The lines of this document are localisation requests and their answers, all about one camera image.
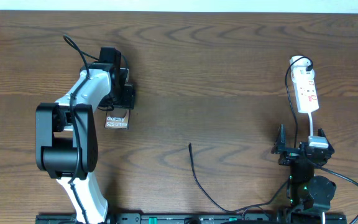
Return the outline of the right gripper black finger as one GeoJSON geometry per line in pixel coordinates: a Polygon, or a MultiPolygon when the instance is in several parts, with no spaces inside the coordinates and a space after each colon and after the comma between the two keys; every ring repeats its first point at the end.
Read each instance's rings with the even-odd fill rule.
{"type": "Polygon", "coordinates": [[[286,138],[285,138],[285,128],[284,125],[281,124],[278,129],[278,136],[275,140],[275,144],[273,145],[274,149],[284,149],[286,146],[286,138]]]}
{"type": "Polygon", "coordinates": [[[317,146],[330,146],[331,143],[327,139],[327,136],[322,128],[318,129],[317,146]]]}

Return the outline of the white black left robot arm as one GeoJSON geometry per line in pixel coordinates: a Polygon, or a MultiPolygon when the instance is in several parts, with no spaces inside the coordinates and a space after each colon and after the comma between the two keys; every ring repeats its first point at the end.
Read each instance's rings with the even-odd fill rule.
{"type": "Polygon", "coordinates": [[[35,111],[35,161],[67,193],[75,213],[51,217],[57,223],[111,223],[109,202],[96,179],[98,139],[94,112],[134,107],[129,69],[94,62],[80,70],[79,79],[53,103],[35,111]]]}

